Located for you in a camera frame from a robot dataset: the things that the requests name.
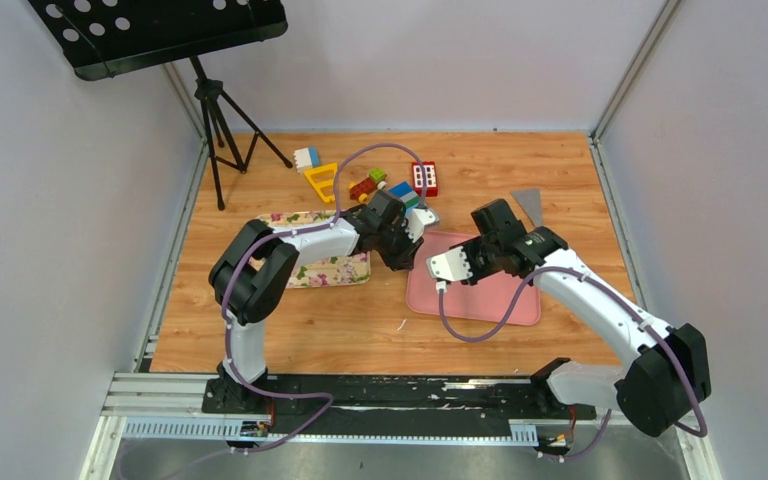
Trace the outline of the pink rectangular tray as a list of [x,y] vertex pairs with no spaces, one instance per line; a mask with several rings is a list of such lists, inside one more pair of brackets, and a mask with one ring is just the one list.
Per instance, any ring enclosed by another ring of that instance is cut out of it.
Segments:
[[[470,234],[445,231],[424,235],[424,243],[416,254],[414,269],[407,280],[406,304],[410,310],[427,315],[439,313],[435,281],[428,273],[426,260],[471,238]],[[452,283],[445,295],[444,311],[448,318],[497,323],[506,313],[520,284],[519,278],[504,273],[492,275],[475,286]],[[527,287],[519,296],[508,323],[531,326],[540,316],[540,293],[534,287]]]

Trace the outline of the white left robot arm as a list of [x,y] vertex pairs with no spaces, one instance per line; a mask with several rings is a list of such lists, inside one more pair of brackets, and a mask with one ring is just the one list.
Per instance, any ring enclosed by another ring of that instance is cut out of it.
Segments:
[[320,223],[272,228],[247,222],[209,274],[225,323],[219,372],[231,384],[228,400],[243,413],[258,411],[267,389],[265,321],[279,305],[295,269],[331,257],[375,252],[393,271],[410,270],[426,231],[439,222],[424,204],[412,209],[388,191],[338,211]]

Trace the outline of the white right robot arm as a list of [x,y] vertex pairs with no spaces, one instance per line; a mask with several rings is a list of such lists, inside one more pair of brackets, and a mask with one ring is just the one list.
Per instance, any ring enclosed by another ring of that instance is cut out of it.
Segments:
[[693,325],[675,327],[605,283],[559,234],[527,230],[497,199],[472,213],[478,236],[444,254],[438,274],[475,285],[504,272],[563,304],[615,353],[618,367],[562,360],[531,390],[544,417],[581,404],[618,409],[639,431],[657,437],[670,427],[708,433],[701,403],[711,394],[707,346]]

